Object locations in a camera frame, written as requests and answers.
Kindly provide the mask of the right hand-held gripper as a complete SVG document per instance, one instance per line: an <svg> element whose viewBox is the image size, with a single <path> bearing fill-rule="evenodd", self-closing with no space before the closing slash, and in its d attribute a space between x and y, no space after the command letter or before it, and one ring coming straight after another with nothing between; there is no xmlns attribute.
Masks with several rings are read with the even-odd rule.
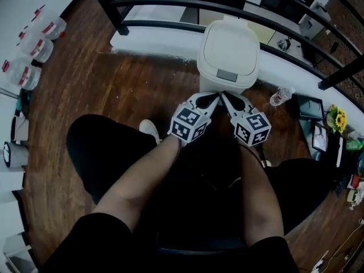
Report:
<svg viewBox="0 0 364 273"><path fill-rule="evenodd" d="M271 124L263 112L240 94L223 91L220 97L230 118L233 137L239 144L252 147L267 139Z"/></svg>

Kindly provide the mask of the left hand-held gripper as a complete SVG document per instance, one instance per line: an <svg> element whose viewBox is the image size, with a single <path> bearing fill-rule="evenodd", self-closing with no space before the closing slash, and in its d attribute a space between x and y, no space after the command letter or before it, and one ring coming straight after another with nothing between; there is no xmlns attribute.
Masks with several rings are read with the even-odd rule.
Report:
<svg viewBox="0 0 364 273"><path fill-rule="evenodd" d="M182 146L202 136L211 123L211 116L220 101L216 92L195 93L174 112L168 135L177 137Z"/></svg>

